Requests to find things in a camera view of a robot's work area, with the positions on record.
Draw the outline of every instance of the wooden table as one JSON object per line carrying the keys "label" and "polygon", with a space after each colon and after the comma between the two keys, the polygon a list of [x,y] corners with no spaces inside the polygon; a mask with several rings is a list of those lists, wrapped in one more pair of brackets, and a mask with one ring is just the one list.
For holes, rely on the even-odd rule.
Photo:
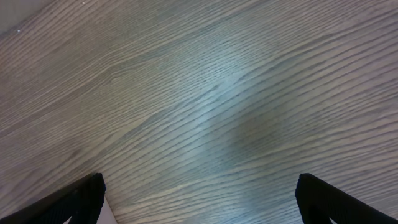
{"label": "wooden table", "polygon": [[398,218],[398,2],[52,1],[0,35],[0,217],[91,172],[125,223]]}

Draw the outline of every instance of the wooden surface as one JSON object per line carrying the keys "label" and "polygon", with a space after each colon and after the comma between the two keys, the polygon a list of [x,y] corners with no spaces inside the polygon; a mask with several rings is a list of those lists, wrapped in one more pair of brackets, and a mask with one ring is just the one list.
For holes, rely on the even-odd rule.
{"label": "wooden surface", "polygon": [[398,218],[398,2],[54,1],[0,36],[0,214],[90,172],[124,223]]}

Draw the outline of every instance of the wood grain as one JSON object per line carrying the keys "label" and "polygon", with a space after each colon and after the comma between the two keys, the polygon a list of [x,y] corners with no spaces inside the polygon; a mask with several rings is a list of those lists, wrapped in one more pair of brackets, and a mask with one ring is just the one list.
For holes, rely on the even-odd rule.
{"label": "wood grain", "polygon": [[0,214],[91,172],[124,223],[398,218],[398,2],[54,1],[0,36]]}

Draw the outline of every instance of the black object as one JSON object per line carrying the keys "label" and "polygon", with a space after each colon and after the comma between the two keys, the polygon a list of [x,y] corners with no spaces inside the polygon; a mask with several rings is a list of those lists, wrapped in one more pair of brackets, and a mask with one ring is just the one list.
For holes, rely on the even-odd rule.
{"label": "black object", "polygon": [[0,220],[0,224],[95,224],[104,204],[102,174],[90,174]]}
{"label": "black object", "polygon": [[398,224],[311,174],[300,175],[295,196],[304,224]]}

